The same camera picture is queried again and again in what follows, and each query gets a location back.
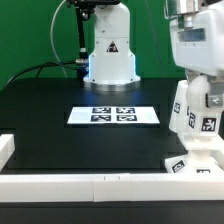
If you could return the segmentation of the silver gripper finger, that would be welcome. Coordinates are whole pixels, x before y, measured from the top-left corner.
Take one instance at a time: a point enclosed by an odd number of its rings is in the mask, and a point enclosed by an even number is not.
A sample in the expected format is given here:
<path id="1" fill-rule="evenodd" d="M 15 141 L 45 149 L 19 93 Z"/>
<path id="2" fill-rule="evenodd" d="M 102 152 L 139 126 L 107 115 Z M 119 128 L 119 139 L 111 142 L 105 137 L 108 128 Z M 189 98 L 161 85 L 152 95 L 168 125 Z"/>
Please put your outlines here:
<path id="1" fill-rule="evenodd" d="M 200 75 L 200 73 L 194 70 L 186 69 L 185 75 L 186 75 L 187 81 L 192 82 L 195 78 L 197 78 Z"/>
<path id="2" fill-rule="evenodd" d="M 207 76 L 209 90 L 207 92 L 207 106 L 221 108 L 224 105 L 224 76 Z"/>

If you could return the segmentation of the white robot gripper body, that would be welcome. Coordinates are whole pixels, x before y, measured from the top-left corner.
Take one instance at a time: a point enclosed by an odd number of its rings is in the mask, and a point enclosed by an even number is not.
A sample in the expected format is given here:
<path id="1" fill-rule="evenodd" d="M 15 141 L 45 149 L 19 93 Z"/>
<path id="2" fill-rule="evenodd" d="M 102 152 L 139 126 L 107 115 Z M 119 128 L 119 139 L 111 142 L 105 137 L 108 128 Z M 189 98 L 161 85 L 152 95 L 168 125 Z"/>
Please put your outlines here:
<path id="1" fill-rule="evenodd" d="M 177 66 L 224 75 L 224 0 L 165 0 Z"/>

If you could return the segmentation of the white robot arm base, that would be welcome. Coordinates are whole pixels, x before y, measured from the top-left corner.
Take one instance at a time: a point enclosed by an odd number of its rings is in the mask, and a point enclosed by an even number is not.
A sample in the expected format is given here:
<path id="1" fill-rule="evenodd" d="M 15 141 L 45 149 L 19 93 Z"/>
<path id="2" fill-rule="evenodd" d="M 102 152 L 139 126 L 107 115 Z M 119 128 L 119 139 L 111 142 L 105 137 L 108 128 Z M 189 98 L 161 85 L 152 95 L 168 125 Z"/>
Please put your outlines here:
<path id="1" fill-rule="evenodd" d="M 136 58 L 130 50 L 130 11 L 123 4 L 95 9 L 94 50 L 89 55 L 84 86 L 101 91 L 136 87 Z"/>

